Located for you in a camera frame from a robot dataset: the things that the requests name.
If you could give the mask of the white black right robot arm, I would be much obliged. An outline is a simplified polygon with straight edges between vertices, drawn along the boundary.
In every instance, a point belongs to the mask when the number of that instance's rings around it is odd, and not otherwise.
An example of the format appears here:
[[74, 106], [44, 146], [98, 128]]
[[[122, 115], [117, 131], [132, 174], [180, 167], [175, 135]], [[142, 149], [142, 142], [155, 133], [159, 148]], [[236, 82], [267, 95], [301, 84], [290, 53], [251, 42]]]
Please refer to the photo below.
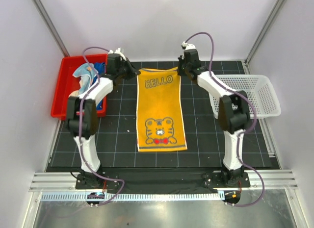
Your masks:
[[198, 51], [193, 45], [187, 45], [178, 60], [178, 74], [186, 74], [219, 102], [218, 123], [225, 139], [220, 180], [225, 186], [232, 187], [244, 176], [242, 145], [244, 132], [250, 122], [246, 93], [236, 92], [206, 66], [202, 66]]

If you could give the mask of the yellow tiger hello towel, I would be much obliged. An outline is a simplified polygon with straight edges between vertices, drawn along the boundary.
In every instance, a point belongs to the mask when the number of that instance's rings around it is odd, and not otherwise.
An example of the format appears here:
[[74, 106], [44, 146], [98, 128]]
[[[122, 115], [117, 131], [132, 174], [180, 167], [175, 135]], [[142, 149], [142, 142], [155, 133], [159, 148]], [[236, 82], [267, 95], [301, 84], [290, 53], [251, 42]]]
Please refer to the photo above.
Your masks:
[[140, 70], [136, 133], [139, 152], [185, 151], [187, 142], [177, 68]]

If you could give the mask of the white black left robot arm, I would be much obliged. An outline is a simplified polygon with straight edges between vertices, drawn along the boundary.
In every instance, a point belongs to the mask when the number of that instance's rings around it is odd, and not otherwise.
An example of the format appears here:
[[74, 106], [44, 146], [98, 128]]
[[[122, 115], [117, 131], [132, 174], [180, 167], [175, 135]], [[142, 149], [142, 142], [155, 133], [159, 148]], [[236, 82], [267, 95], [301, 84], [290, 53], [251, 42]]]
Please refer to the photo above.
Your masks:
[[140, 74], [120, 49], [109, 51], [105, 73], [96, 73], [97, 81], [77, 97], [69, 97], [66, 113], [66, 127], [76, 142], [81, 158], [81, 171], [77, 181], [93, 189], [102, 187], [101, 162], [97, 155], [95, 134], [98, 130], [97, 105], [122, 80], [129, 80]]

